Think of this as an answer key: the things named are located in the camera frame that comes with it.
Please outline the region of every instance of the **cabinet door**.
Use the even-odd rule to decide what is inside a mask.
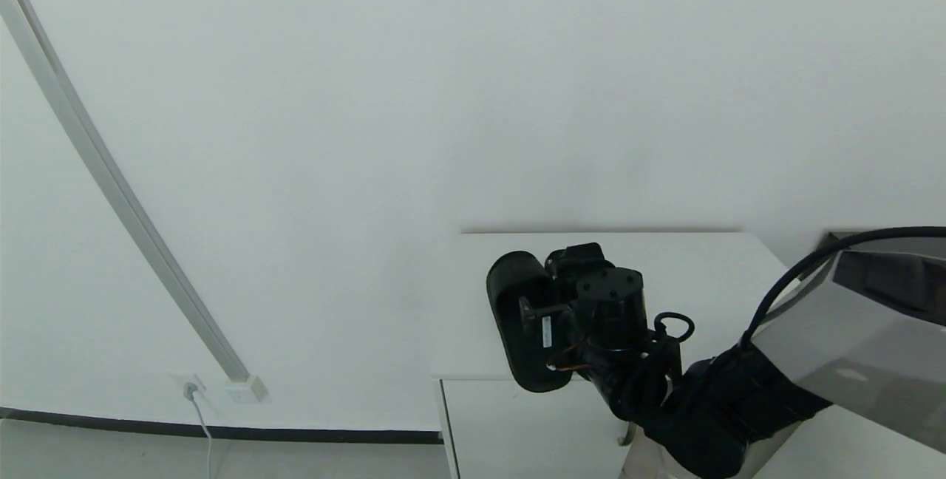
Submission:
[[[531,394],[514,381],[443,381],[460,479],[617,479],[627,448],[594,385]]]

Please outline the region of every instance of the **metal rail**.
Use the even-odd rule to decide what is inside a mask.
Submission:
[[[247,381],[250,372],[217,327],[186,274],[180,270],[177,260],[161,239],[161,234],[148,218],[98,134],[30,0],[0,0],[0,16],[6,21],[7,29],[13,35],[13,40],[30,66],[30,71],[33,71],[33,77],[50,102],[75,151],[115,210],[115,215],[118,215],[135,240],[142,256],[152,265],[152,270],[168,288],[180,312],[185,315],[200,340],[203,340],[203,344],[206,344],[210,354],[217,359],[227,377],[233,382]]]

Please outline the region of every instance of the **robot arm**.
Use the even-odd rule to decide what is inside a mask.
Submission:
[[[520,386],[548,392],[577,372],[703,479],[736,475],[750,444],[831,404],[946,452],[943,237],[946,228],[878,230],[813,253],[766,295],[739,344],[685,372],[693,321],[660,313],[651,330],[642,275],[597,244],[553,252],[545,266],[506,254],[487,294]],[[667,319],[689,330],[672,337]]]

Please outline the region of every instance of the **white cable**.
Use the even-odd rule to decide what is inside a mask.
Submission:
[[[213,479],[213,475],[210,473],[210,456],[214,448],[214,438],[210,436],[207,424],[203,421],[203,415],[200,414],[200,407],[197,405],[197,400],[194,399],[194,393],[196,391],[197,385],[187,384],[185,385],[185,391],[183,391],[183,397],[187,398],[194,405],[194,410],[197,411],[197,418],[200,419],[200,427],[203,428],[203,434],[207,435],[207,479]]]
[[[207,424],[203,423],[203,415],[200,414],[200,408],[197,406],[196,399],[191,403],[194,405],[194,410],[197,411],[197,418],[200,418],[200,427],[203,428],[203,434],[207,435],[207,479],[213,479],[213,475],[210,473],[210,455],[214,448],[214,438],[210,436],[210,432],[207,431]]]

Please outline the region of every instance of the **white wall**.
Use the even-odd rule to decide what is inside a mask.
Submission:
[[[790,261],[946,222],[946,0],[33,1],[273,402],[223,397],[4,34],[5,406],[189,422],[185,371],[219,423],[434,429],[412,323],[450,234],[744,229]]]

